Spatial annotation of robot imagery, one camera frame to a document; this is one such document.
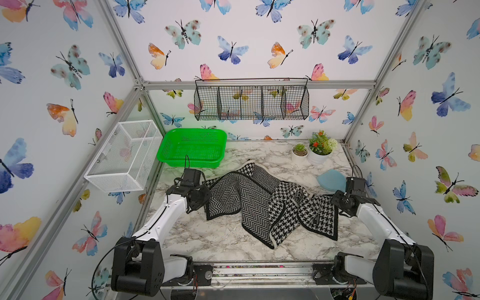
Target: blue sponge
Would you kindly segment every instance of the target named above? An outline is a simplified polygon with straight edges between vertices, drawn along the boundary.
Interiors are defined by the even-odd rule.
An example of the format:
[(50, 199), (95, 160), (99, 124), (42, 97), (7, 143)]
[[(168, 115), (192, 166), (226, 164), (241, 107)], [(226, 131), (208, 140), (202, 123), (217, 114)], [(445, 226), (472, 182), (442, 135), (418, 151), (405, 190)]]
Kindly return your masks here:
[(346, 178), (342, 173), (333, 169), (330, 169), (317, 177), (320, 186), (329, 192), (336, 192), (337, 190), (345, 192), (345, 180)]

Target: black wire basket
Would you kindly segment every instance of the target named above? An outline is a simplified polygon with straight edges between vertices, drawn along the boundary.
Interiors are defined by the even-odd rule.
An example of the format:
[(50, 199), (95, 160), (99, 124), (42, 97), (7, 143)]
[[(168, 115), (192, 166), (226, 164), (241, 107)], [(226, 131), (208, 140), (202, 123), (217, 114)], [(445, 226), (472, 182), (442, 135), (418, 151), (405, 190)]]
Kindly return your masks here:
[(196, 80), (197, 120), (305, 120), (309, 114), (308, 79), (274, 78)]

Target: white marble tabletop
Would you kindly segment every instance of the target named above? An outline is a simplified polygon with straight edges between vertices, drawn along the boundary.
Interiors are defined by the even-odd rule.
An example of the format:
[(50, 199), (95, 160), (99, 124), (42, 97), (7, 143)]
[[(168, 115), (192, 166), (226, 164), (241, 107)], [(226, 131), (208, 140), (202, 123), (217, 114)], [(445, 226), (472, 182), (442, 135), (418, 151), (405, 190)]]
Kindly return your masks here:
[[(318, 175), (329, 169), (335, 169), (346, 176), (351, 175), (351, 167), (341, 147), (322, 166), (312, 166), (308, 162), (293, 164), (290, 151), (297, 143), (298, 141), (227, 142), (225, 158), (220, 166), (215, 169), (203, 168), (202, 171), (207, 178), (220, 176), (254, 159), (267, 167), (271, 174), (301, 184), (310, 193), (329, 193), (323, 191), (316, 180)], [(160, 207), (165, 191), (182, 172), (183, 168), (165, 165), (150, 206), (149, 217)], [(183, 214), (162, 246), (163, 256), (174, 253), (191, 255), (198, 262), (332, 260), (339, 251), (372, 259), (376, 258), (380, 247), (356, 217), (339, 216), (337, 241), (300, 226), (272, 250), (243, 229), (240, 213), (207, 221), (203, 208), (188, 215)]]

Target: potted plant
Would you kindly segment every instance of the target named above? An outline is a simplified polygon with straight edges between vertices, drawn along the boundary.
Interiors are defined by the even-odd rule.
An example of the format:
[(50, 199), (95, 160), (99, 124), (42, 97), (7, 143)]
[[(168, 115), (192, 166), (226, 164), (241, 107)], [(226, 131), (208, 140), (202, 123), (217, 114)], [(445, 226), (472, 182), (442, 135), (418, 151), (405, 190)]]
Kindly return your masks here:
[(303, 144), (296, 144), (292, 147), (292, 162), (294, 164), (300, 164), (307, 159), (308, 148)]
[(336, 139), (329, 138), (323, 130), (314, 132), (309, 142), (311, 151), (307, 156), (307, 160), (314, 166), (324, 163), (338, 146)]

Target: white flower pot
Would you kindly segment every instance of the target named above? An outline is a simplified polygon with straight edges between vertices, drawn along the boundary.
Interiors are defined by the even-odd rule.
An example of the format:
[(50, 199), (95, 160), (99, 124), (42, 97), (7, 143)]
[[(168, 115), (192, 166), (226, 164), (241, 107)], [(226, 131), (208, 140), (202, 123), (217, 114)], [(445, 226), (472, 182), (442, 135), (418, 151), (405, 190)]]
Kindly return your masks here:
[(313, 151), (309, 151), (307, 155), (307, 160), (314, 166), (321, 166), (330, 156), (332, 153), (327, 155), (319, 155)]
[(303, 165), (303, 164), (306, 164), (306, 161), (307, 161), (307, 157), (308, 155), (310, 154), (310, 150), (309, 148), (307, 148), (307, 155), (305, 156), (298, 156), (296, 155), (294, 152), (293, 152), (293, 147), (292, 147), (292, 150), (290, 151), (291, 154), (292, 154), (292, 163), (295, 164), (295, 165)]

